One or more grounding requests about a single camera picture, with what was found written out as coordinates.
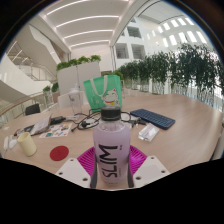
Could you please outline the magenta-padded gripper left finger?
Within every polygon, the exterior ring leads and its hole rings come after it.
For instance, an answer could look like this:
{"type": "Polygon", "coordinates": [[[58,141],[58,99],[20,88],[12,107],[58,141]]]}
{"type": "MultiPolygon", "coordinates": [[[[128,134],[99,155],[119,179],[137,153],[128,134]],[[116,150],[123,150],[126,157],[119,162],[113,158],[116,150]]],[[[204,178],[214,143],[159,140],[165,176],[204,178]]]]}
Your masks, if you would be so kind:
{"type": "Polygon", "coordinates": [[[84,188],[96,188],[97,162],[95,148],[91,147],[78,158],[69,158],[56,175],[84,188]]]}

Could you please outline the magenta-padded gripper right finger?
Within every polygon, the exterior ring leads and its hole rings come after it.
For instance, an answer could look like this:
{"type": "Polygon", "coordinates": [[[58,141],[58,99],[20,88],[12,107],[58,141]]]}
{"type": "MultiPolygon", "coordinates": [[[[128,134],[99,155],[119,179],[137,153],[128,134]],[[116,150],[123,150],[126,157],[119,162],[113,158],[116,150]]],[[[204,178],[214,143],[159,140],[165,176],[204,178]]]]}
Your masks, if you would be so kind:
{"type": "Polygon", "coordinates": [[[147,156],[136,147],[130,146],[127,177],[130,188],[143,187],[169,174],[156,156],[147,156]]]}

